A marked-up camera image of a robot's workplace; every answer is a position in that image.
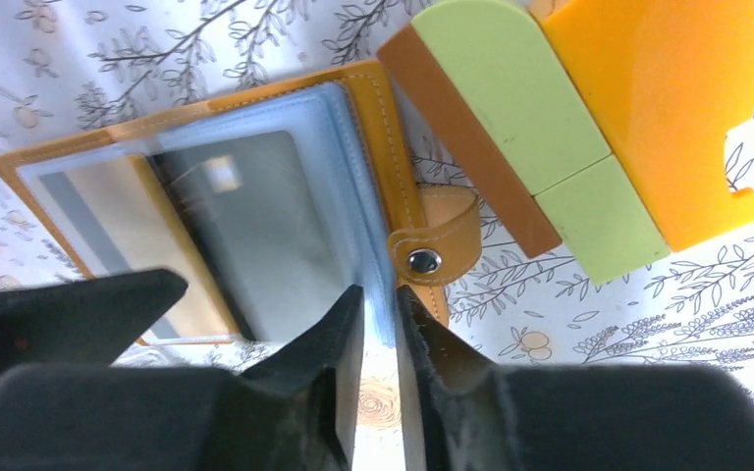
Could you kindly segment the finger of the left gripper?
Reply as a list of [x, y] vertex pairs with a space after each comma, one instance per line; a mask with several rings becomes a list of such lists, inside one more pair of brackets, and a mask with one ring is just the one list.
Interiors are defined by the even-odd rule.
[[0, 375], [29, 362], [110, 364], [186, 293], [168, 269], [0, 291]]

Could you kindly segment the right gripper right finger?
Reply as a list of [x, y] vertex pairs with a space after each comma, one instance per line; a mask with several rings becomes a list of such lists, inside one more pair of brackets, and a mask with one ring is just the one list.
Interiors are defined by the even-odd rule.
[[508, 366], [398, 288], [409, 470], [754, 470], [754, 405], [702, 366]]

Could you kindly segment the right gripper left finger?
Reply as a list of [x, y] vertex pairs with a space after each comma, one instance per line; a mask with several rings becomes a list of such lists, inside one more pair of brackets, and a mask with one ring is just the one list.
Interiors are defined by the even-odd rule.
[[240, 374], [31, 364], [0, 376], [0, 470], [348, 470], [363, 290]]

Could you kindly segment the tan leather card holder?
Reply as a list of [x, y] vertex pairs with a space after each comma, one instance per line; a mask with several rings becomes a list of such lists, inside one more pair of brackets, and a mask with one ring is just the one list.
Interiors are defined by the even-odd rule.
[[395, 287], [447, 321], [481, 252], [477, 195], [416, 185], [373, 60], [16, 150], [0, 177], [83, 275], [187, 280], [147, 345], [286, 342], [350, 285], [392, 344]]

